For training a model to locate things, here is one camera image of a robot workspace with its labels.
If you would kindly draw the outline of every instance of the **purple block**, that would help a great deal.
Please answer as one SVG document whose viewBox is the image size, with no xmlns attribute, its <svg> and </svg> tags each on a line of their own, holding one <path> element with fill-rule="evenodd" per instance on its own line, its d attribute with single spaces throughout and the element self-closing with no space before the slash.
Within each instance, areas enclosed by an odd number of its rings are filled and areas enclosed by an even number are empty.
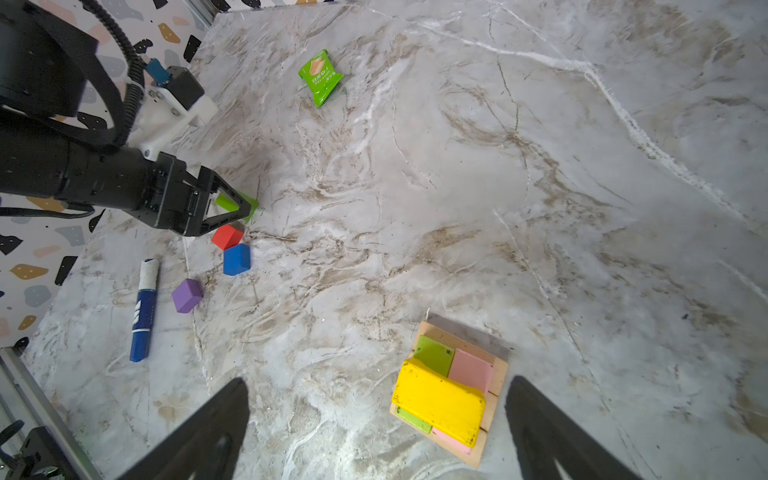
<svg viewBox="0 0 768 480">
<path fill-rule="evenodd" d="M 174 298 L 174 305 L 179 313 L 189 313 L 203 299 L 200 284 L 191 278 L 181 282 L 170 296 Z"/>
</svg>

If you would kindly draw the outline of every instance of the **blue connector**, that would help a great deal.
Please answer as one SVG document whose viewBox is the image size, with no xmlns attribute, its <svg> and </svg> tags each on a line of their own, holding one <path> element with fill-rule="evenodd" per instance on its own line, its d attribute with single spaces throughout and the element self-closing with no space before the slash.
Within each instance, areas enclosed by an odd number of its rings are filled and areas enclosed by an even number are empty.
<svg viewBox="0 0 768 480">
<path fill-rule="evenodd" d="M 163 65 L 156 58 L 152 58 L 147 66 L 144 68 L 147 73 L 155 80 L 158 86 L 162 87 L 170 81 L 170 74 L 168 70 L 163 68 Z"/>
</svg>

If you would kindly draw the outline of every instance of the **cube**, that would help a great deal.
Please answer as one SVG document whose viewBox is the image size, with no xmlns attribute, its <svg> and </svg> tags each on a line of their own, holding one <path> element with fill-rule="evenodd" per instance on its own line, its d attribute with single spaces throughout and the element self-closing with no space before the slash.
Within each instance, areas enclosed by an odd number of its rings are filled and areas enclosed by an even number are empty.
<svg viewBox="0 0 768 480">
<path fill-rule="evenodd" d="M 246 194 L 244 194 L 240 190 L 235 190 L 235 191 L 239 193 L 240 196 L 250 204 L 250 213 L 248 214 L 247 217 L 243 218 L 243 222 L 248 223 L 250 222 L 251 217 L 253 217 L 253 214 L 256 213 L 256 209 L 259 207 L 259 201 L 256 200 L 255 198 L 248 197 Z M 239 208 L 237 204 L 234 203 L 232 199 L 230 199 L 230 196 L 225 193 L 221 193 L 219 194 L 218 197 L 216 197 L 216 205 L 225 209 L 228 212 L 237 211 Z"/>
<path fill-rule="evenodd" d="M 234 276 L 250 270 L 250 248 L 236 245 L 224 251 L 224 275 Z"/>
<path fill-rule="evenodd" d="M 211 240 L 214 244 L 222 250 L 232 248 L 243 239 L 243 232 L 231 225 L 224 225 L 219 227 L 214 233 L 214 238 Z"/>
<path fill-rule="evenodd" d="M 203 299 L 200 284 L 191 278 L 181 282 L 170 296 L 173 297 L 176 311 L 179 313 L 189 313 Z"/>
</svg>

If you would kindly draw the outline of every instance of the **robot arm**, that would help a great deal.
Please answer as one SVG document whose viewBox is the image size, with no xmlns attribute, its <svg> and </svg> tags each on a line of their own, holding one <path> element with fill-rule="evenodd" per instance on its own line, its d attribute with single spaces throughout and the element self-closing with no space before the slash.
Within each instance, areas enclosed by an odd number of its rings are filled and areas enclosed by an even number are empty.
<svg viewBox="0 0 768 480">
<path fill-rule="evenodd" d="M 82 1 L 88 7 L 93 0 Z M 108 17 L 103 9 L 98 14 L 102 22 L 103 15 Z M 0 20 L 4 18 L 0 22 L 0 103 L 4 105 L 0 108 L 0 191 L 53 197 L 86 212 L 94 205 L 119 208 L 153 228 L 185 236 L 202 235 L 250 213 L 250 204 L 215 172 L 201 167 L 195 178 L 185 162 L 161 151 L 188 124 L 205 124 L 217 110 L 186 68 L 165 70 L 157 60 L 146 65 L 154 78 L 152 85 L 146 91 L 129 85 L 134 97 L 140 92 L 139 100 L 152 100 L 139 111 L 141 103 L 129 102 L 128 94 L 124 103 L 114 103 L 117 89 L 111 81 L 104 83 L 106 74 L 101 75 L 93 38 L 28 2 L 0 0 Z M 119 30 L 114 21 L 110 26 L 110 31 Z M 74 115 L 86 79 L 104 98 L 114 131 L 87 131 L 48 119 L 55 114 Z M 123 145 L 125 138 L 129 146 Z M 204 218 L 210 195 L 219 190 L 239 210 Z M 40 210 L 18 210 L 0 208 L 0 216 L 41 214 Z"/>
</svg>

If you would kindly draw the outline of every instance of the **red block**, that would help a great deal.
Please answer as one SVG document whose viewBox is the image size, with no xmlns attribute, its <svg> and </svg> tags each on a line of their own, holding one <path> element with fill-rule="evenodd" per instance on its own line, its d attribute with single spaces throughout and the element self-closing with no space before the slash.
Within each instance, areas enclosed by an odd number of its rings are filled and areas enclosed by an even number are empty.
<svg viewBox="0 0 768 480">
<path fill-rule="evenodd" d="M 224 225 L 219 227 L 214 233 L 214 239 L 212 240 L 217 247 L 222 250 L 234 247 L 243 239 L 243 232 L 231 225 Z"/>
</svg>

